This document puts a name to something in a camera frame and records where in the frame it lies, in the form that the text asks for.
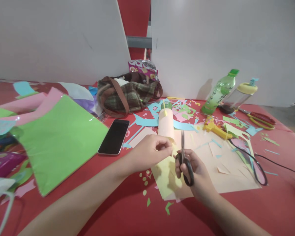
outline plaid bag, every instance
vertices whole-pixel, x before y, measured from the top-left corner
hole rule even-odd
[[[120,87],[114,77],[104,77],[98,81],[97,100],[104,111],[115,118],[123,118],[146,107],[152,99],[159,99],[163,89],[159,81],[149,83],[144,74],[130,72],[116,78],[125,77],[129,83]]]

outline glue gun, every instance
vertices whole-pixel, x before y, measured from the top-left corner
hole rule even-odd
[[[214,118],[212,116],[208,116],[206,118],[206,121],[204,122],[203,130],[206,130],[207,132],[212,131],[213,133],[217,134],[218,136],[220,136],[222,139],[225,139],[225,140],[231,139],[233,137],[231,134],[226,133],[225,131],[217,127],[213,121],[214,121]]]

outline green plastic bottle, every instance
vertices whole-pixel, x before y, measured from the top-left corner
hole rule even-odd
[[[229,94],[229,92],[235,86],[235,77],[239,73],[239,70],[232,69],[227,76],[221,78],[215,85],[212,94],[209,99],[201,108],[201,111],[207,115],[213,114],[217,106],[221,103],[223,98]]]

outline white wall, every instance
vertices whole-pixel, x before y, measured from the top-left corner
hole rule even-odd
[[[116,0],[0,0],[0,78],[91,85],[129,59]]]
[[[166,95],[206,99],[237,68],[237,85],[260,78],[247,103],[295,102],[295,0],[152,0],[151,20]]]

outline red scissors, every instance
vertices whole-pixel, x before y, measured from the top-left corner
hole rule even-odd
[[[254,124],[256,124],[257,126],[261,128],[264,128],[267,130],[273,130],[274,126],[276,125],[275,120],[273,120],[271,117],[268,117],[267,115],[257,113],[257,112],[248,112],[242,109],[238,109],[238,110],[246,114]]]

